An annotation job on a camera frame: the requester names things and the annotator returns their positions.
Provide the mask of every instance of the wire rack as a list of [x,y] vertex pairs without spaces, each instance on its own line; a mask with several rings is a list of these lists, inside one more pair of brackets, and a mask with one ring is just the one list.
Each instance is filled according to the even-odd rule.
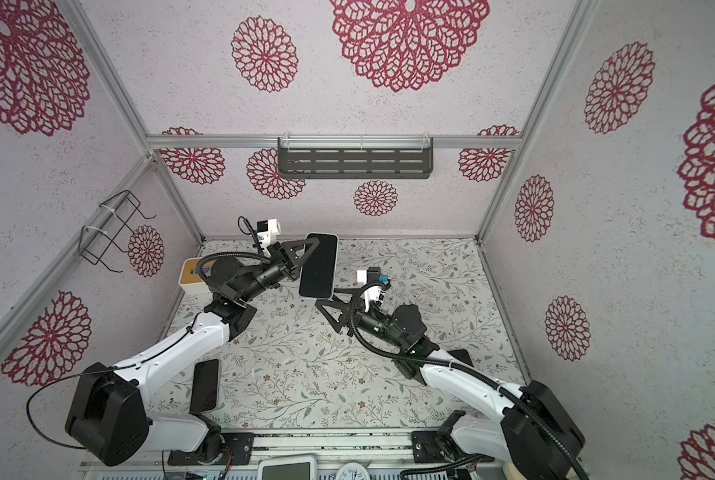
[[[133,210],[131,210],[131,213],[128,214],[125,218],[120,216],[118,214],[118,210],[122,208],[122,206],[126,205],[126,202],[133,206]],[[109,210],[112,215],[107,219],[106,222],[104,222],[104,225],[101,227],[96,227],[96,226],[90,226],[90,225],[84,225],[81,230],[80,230],[80,239],[78,240],[77,243],[77,250],[78,253],[85,258],[88,262],[90,262],[93,265],[98,265],[102,264],[109,270],[110,272],[115,272],[116,274],[122,274],[123,270],[115,270],[112,267],[110,267],[106,262],[104,262],[103,257],[109,250],[109,247],[114,245],[120,252],[123,254],[127,254],[128,250],[123,249],[120,245],[117,243],[117,238],[120,235],[120,233],[128,229],[131,234],[134,233],[133,229],[131,228],[130,225],[128,225],[128,222],[132,219],[132,217],[136,214],[141,215],[142,218],[145,220],[151,220],[152,218],[155,218],[157,215],[152,215],[152,216],[146,216],[144,215],[143,212],[140,210],[141,206],[141,200],[136,197],[131,190],[122,190],[122,192],[113,195],[112,197],[109,197],[108,199],[104,200],[102,203],[100,203],[98,206],[105,208]],[[112,218],[117,218],[122,222],[122,225],[120,225],[120,228],[116,232],[114,232],[114,235],[110,236],[109,232],[104,229],[104,226],[112,219]],[[91,244],[93,244],[94,240],[98,235],[103,235],[106,237],[107,240],[109,240],[109,243],[107,246],[104,248],[103,252],[100,255],[94,254],[89,248]]]

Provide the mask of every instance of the phone lying on table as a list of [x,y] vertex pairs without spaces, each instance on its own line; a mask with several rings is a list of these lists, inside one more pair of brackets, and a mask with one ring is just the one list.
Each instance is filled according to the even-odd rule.
[[[316,237],[320,245],[301,267],[299,295],[304,298],[329,300],[333,296],[333,278],[336,276],[336,254],[339,250],[339,237],[331,234],[309,234],[306,238]],[[310,249],[307,245],[304,252]]]
[[189,413],[197,415],[216,408],[218,402],[218,359],[205,360],[194,364],[192,379],[192,399]]

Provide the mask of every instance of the floral tablecloth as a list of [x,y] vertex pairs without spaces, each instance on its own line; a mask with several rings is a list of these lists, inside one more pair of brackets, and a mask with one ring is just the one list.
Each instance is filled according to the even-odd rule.
[[[203,254],[226,250],[252,251],[252,245],[211,241]],[[488,374],[523,381],[474,240],[342,240],[336,287],[357,286],[356,270],[368,266],[391,278],[385,310],[417,304],[432,341],[447,350],[466,348]],[[228,428],[420,427],[439,426],[452,410],[467,409],[403,378],[391,360],[366,351],[346,329],[335,333],[314,301],[297,291],[288,282],[258,296],[247,330],[203,357],[221,360],[219,406],[209,417]],[[210,294],[185,296],[170,331],[209,302]],[[187,412],[192,370],[160,389],[150,409]]]

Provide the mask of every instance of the cable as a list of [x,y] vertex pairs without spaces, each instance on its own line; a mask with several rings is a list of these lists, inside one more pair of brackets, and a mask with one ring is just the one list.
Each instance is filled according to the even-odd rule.
[[363,293],[365,293],[366,290],[373,288],[374,286],[380,286],[382,288],[382,290],[386,290],[389,288],[389,286],[383,282],[367,283],[366,285],[363,285],[357,291],[355,296],[352,298],[352,301],[350,301],[350,314],[347,317],[347,320],[349,322],[350,328],[352,329],[352,334],[355,336],[357,341],[361,343],[362,346],[364,346],[370,352],[375,353],[380,356],[383,356],[383,357],[386,357],[388,359],[401,360],[404,362],[411,362],[411,363],[446,366],[450,369],[459,370],[460,372],[465,372],[467,375],[475,377],[476,379],[485,383],[487,386],[496,390],[501,395],[505,396],[510,402],[512,402],[515,405],[515,408],[517,408],[523,415],[527,416],[530,419],[530,421],[533,424],[535,424],[542,431],[542,433],[544,433],[547,437],[549,437],[549,439],[552,441],[552,443],[555,444],[555,446],[560,451],[560,453],[563,454],[565,459],[570,464],[571,468],[573,468],[574,472],[576,472],[576,475],[579,476],[579,480],[589,480],[589,476],[582,468],[581,464],[579,463],[579,460],[577,460],[576,457],[568,450],[568,447],[565,446],[565,444],[563,443],[563,440],[560,439],[560,437],[558,437],[557,435],[555,435],[555,432],[546,424],[544,419],[541,418],[538,413],[534,412],[532,408],[525,405],[525,403],[520,398],[515,396],[509,390],[500,386],[493,379],[483,375],[481,372],[478,372],[477,370],[470,368],[468,365],[464,365],[463,363],[447,362],[445,360],[437,360],[437,359],[429,359],[429,358],[420,359],[420,358],[416,358],[415,356],[408,356],[408,355],[401,355],[399,353],[386,352],[384,350],[376,348],[375,346],[371,345],[367,340],[365,340],[365,338],[363,338],[363,335],[357,329],[357,324],[355,322],[355,314],[357,313],[358,304],[361,302]]
[[[194,319],[192,319],[192,323],[187,327],[187,331],[184,333],[184,335],[182,335],[181,337],[179,337],[178,340],[176,340],[175,342],[171,343],[169,346],[167,346],[167,347],[166,347],[165,349],[163,349],[161,352],[155,353],[153,356],[149,357],[149,358],[146,359],[146,360],[141,360],[140,363],[143,364],[143,363],[149,362],[150,360],[156,359],[157,357],[159,357],[159,356],[162,355],[163,353],[165,353],[165,352],[169,351],[170,349],[172,349],[177,343],[179,343],[180,341],[182,341],[187,335],[189,335],[190,333],[192,333],[192,332],[193,332],[192,329],[193,329],[193,327],[194,327],[194,323],[195,323],[195,322],[197,321],[197,319],[198,319],[198,315],[199,315],[199,313],[197,313],[197,314],[194,315]],[[32,428],[34,428],[35,432],[37,432],[37,434],[38,434],[39,436],[43,437],[45,440],[48,440],[50,443],[52,443],[52,444],[54,444],[54,445],[58,445],[58,446],[60,446],[60,447],[66,447],[66,448],[74,448],[75,450],[85,450],[85,447],[76,446],[76,445],[67,445],[66,443],[57,442],[57,441],[54,440],[53,438],[50,438],[50,437],[48,437],[47,435],[45,435],[45,433],[43,433],[42,430],[40,430],[40,428],[37,427],[37,425],[35,424],[35,421],[32,420],[32,413],[29,411],[29,404],[32,403],[32,400],[33,400],[40,392],[42,392],[43,390],[47,389],[48,387],[50,387],[50,386],[52,386],[52,385],[55,385],[56,383],[62,382],[62,381],[64,381],[64,380],[74,379],[74,378],[77,378],[77,377],[83,376],[83,375],[98,375],[99,373],[110,373],[110,372],[116,372],[117,370],[130,369],[130,368],[132,368],[132,367],[137,366],[138,364],[139,364],[139,362],[136,362],[136,363],[132,363],[131,365],[116,366],[116,367],[113,367],[113,368],[111,368],[111,369],[98,370],[98,371],[96,371],[96,372],[81,372],[81,373],[75,373],[74,375],[63,376],[63,377],[60,378],[60,379],[55,379],[55,380],[53,380],[53,381],[51,381],[51,382],[46,383],[44,386],[40,387],[36,392],[34,392],[33,394],[31,394],[31,395],[29,396],[29,398],[27,398],[27,400],[26,400],[26,419],[29,420],[29,425],[31,425]]]
[[465,465],[477,463],[485,457],[486,456],[484,456],[482,453],[475,453],[470,456],[460,458],[459,460],[456,460],[455,462],[450,462],[450,463],[447,463],[446,465],[442,465],[439,467],[406,468],[405,470],[401,471],[400,477],[401,477],[401,480],[408,480],[408,475],[425,475],[427,473],[445,472],[446,470],[449,470],[451,468],[458,468],[458,467],[462,467]]
[[232,463],[232,449],[227,447],[221,451],[227,452],[227,467],[224,469],[224,477],[223,477],[223,478],[227,478],[227,474],[229,473],[229,465]]
[[207,264],[212,260],[217,260],[225,256],[235,256],[237,258],[250,258],[252,260],[259,260],[262,264],[270,264],[272,260],[269,260],[264,255],[254,254],[253,252],[218,252],[217,254],[210,254],[202,257],[198,262],[198,265],[194,268],[198,271],[198,275],[201,280],[208,283],[208,276],[205,275],[203,271],[203,265]]
[[[243,223],[245,224],[246,228],[248,231],[244,231],[243,227],[240,226],[240,220],[243,220]],[[251,235],[254,237],[254,245],[256,245],[256,250],[258,250],[259,255],[264,255],[264,249],[261,248],[261,244],[259,243],[259,236],[256,234],[256,230],[253,229],[253,227],[250,226],[250,222],[248,221],[247,218],[244,216],[238,216],[237,217],[237,228],[240,229],[240,232],[245,235]]]

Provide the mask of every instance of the red wire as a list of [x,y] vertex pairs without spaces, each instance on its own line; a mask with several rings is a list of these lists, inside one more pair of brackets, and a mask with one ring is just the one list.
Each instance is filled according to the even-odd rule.
[[229,472],[229,464],[232,463],[232,451],[229,448],[221,450],[222,452],[227,452],[227,468],[224,469],[224,478],[227,478]]

